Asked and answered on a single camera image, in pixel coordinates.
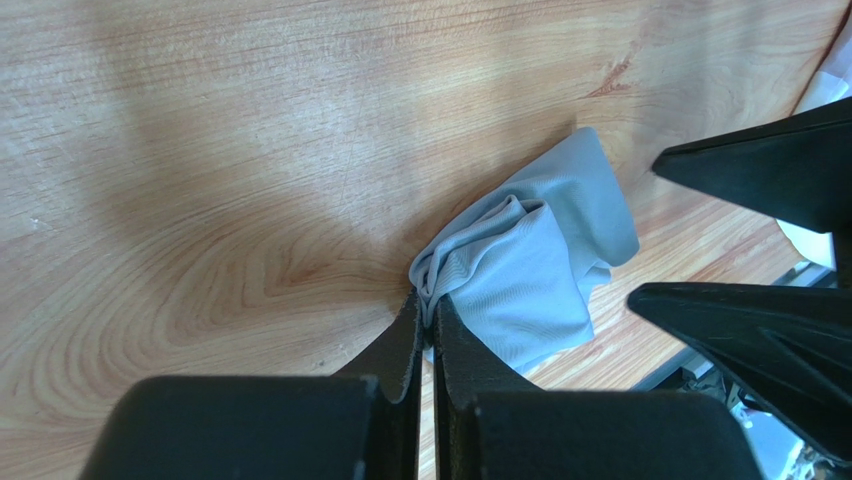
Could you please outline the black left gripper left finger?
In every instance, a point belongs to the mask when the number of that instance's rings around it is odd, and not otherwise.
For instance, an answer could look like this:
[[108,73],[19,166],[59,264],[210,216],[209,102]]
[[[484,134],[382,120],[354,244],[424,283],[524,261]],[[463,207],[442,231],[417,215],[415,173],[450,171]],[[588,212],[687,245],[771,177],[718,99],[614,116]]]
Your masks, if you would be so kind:
[[413,479],[423,329],[395,320],[328,376],[158,376],[112,410],[85,479]]

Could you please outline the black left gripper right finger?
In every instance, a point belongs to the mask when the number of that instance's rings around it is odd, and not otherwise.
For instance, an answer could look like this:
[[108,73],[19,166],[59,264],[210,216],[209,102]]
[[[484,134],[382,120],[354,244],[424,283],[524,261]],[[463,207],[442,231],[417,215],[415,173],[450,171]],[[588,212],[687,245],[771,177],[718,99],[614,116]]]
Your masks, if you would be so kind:
[[547,391],[461,321],[432,326],[441,479],[757,479],[740,425],[717,400],[667,391]]

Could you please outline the grey underwear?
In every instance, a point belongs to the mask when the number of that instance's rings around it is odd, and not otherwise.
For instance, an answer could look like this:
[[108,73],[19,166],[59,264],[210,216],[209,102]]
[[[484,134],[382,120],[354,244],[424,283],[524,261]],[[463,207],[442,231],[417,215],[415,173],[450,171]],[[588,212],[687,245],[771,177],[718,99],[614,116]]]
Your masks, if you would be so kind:
[[591,340],[589,301],[640,243],[597,132],[578,129],[451,220],[408,273],[514,371]]

